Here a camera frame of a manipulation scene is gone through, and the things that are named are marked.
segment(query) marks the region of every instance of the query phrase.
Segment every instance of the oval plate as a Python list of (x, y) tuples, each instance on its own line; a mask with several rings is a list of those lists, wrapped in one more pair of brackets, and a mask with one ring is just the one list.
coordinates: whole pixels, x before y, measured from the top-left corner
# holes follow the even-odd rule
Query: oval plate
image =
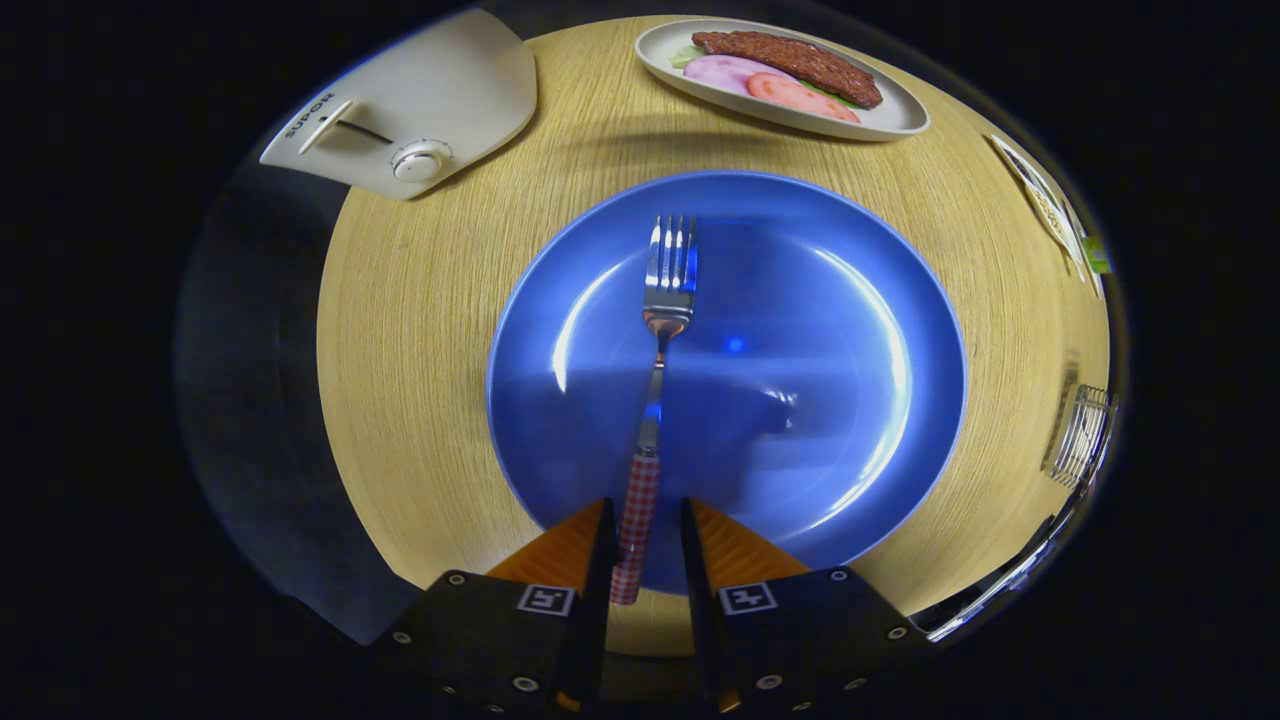
[(621, 511), (657, 343), (641, 316), (659, 213), (696, 215), (692, 324), (671, 342), (643, 585), (685, 591), (678, 503), (704, 500), (813, 568), (910, 515), (964, 415), (964, 343), (924, 260), (876, 215), (781, 176), (657, 179), (570, 223), (520, 279), (489, 357), (489, 429), (543, 528)]
[[(768, 32), (783, 37), (794, 37), (827, 50), (874, 76), (876, 86), (884, 100), (870, 110), (854, 109), (854, 113), (861, 119), (861, 124), (855, 124), (803, 110), (794, 110), (785, 105), (768, 102), (748, 95), (730, 92), (701, 81), (690, 79), (685, 77), (684, 70), (671, 67), (669, 58), (681, 47), (694, 44), (692, 33), (733, 31)], [(794, 128), (850, 140), (883, 141), (924, 132), (929, 127), (929, 111), (924, 109), (924, 104), (888, 76), (847, 53), (841, 53), (828, 45), (814, 42), (813, 38), (781, 27), (723, 18), (677, 20), (660, 24), (641, 33), (635, 42), (635, 54), (649, 68), (649, 72), (658, 76), (658, 79), (667, 85), (728, 108), (730, 110), (737, 110), (739, 113)]]

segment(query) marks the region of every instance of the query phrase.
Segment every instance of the fork tines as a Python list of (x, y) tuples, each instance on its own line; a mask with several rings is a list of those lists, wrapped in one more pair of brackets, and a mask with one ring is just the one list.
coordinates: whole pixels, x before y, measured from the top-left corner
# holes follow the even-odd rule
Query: fork tines
[(645, 287), (660, 292), (692, 292), (698, 273), (698, 251), (694, 247), (695, 219), (689, 218), (687, 231), (684, 215), (667, 215), (666, 231), (662, 225), (659, 215), (649, 238)]

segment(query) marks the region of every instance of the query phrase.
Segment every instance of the metal fork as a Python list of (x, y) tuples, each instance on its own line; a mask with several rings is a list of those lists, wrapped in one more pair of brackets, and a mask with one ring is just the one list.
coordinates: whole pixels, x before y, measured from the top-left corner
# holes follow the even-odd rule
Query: metal fork
[(694, 292), (698, 290), (698, 246), (694, 245), (694, 218), (685, 231), (684, 215), (672, 228), (667, 215), (666, 232), (662, 217), (654, 223), (649, 238), (649, 264), (644, 277), (644, 323), (658, 338), (658, 355), (649, 375), (649, 398), (631, 456), (618, 528), (621, 556), (613, 568), (609, 602), (632, 605), (640, 592), (649, 530), (653, 527), (658, 500), (658, 425), (662, 421), (662, 375), (667, 369), (667, 346), (671, 338), (685, 332), (694, 319)]

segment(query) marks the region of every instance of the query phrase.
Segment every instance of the wooden table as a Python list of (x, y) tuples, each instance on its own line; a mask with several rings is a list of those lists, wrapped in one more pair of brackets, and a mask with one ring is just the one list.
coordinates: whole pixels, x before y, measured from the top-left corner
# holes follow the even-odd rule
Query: wooden table
[[(486, 571), (536, 537), (498, 468), (484, 398), (494, 328), (521, 273), (570, 220), (641, 182), (710, 168), (786, 174), (897, 228), (960, 318), (970, 389), (951, 462), (920, 509), (852, 564), (900, 611), (919, 611), (1012, 557), (1061, 507), (1068, 491), (1041, 460), (1069, 372), (1106, 387), (1106, 307), (984, 138), (1007, 136), (968, 106), (854, 51), (910, 88), (933, 126), (861, 143), (754, 120), (660, 83), (632, 56), (640, 32), (673, 19), (530, 40), (538, 111), (508, 146), (410, 202), (351, 191), (317, 320), (343, 483), (392, 570), (419, 587), (449, 568)], [(687, 600), (644, 591), (613, 607), (608, 648), (691, 653)]]

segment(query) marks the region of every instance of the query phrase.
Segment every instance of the fork handle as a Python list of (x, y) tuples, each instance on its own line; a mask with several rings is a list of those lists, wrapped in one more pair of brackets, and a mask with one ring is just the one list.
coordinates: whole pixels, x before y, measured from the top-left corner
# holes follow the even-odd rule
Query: fork handle
[(613, 585), (609, 588), (609, 602), (613, 605), (635, 605), (640, 593), (645, 548), (658, 502), (658, 469), (655, 447), (636, 448), (631, 456), (631, 477), (618, 527), (618, 564), (613, 566)]

